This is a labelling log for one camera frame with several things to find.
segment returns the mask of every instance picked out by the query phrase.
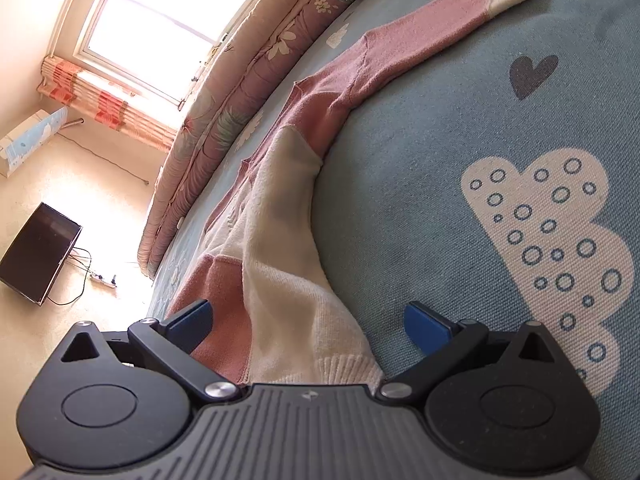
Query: pink and white sweater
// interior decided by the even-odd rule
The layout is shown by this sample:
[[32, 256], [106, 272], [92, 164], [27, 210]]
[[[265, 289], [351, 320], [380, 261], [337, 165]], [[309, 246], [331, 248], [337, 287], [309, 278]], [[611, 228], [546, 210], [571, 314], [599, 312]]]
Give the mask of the pink and white sweater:
[[214, 305], [214, 329], [196, 359], [236, 383], [377, 386], [382, 371], [332, 291], [310, 228], [322, 159], [364, 99], [522, 1], [435, 0], [366, 32], [294, 85], [213, 210], [170, 308], [172, 314], [198, 298]]

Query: curtain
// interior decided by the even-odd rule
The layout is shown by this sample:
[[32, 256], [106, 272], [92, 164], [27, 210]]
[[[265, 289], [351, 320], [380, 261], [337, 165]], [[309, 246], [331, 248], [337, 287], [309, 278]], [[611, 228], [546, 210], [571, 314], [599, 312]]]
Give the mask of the curtain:
[[113, 130], [168, 152], [180, 116], [62, 58], [46, 57], [38, 92], [70, 106]]

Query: bed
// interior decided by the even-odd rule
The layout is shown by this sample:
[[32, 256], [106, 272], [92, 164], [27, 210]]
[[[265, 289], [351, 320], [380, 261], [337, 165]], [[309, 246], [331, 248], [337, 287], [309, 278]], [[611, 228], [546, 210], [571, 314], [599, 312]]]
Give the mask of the bed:
[[[150, 316], [167, 313], [212, 211], [294, 82], [431, 1], [356, 0], [309, 48], [181, 223]], [[640, 0], [526, 0], [506, 10], [351, 112], [310, 213], [326, 278], [387, 376], [422, 357], [402, 329], [411, 300], [492, 330], [544, 319], [598, 401], [588, 466], [607, 480], [640, 470], [639, 40]], [[544, 244], [518, 227], [531, 218], [542, 219]], [[550, 315], [554, 302], [561, 309]]]

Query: dark gray heart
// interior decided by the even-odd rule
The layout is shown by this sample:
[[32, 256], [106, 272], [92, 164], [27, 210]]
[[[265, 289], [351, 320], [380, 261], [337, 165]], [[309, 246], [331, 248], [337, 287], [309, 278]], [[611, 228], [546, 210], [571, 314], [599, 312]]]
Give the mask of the dark gray heart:
[[509, 78], [516, 97], [522, 101], [535, 92], [558, 66], [558, 56], [546, 56], [533, 68], [530, 57], [521, 56], [511, 63]]

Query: wall-mounted television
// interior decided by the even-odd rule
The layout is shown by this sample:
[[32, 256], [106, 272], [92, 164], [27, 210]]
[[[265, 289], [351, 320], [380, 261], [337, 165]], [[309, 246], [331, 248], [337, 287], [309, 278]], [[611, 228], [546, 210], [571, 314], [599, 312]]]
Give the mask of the wall-mounted television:
[[41, 203], [0, 261], [0, 282], [41, 305], [82, 226]]

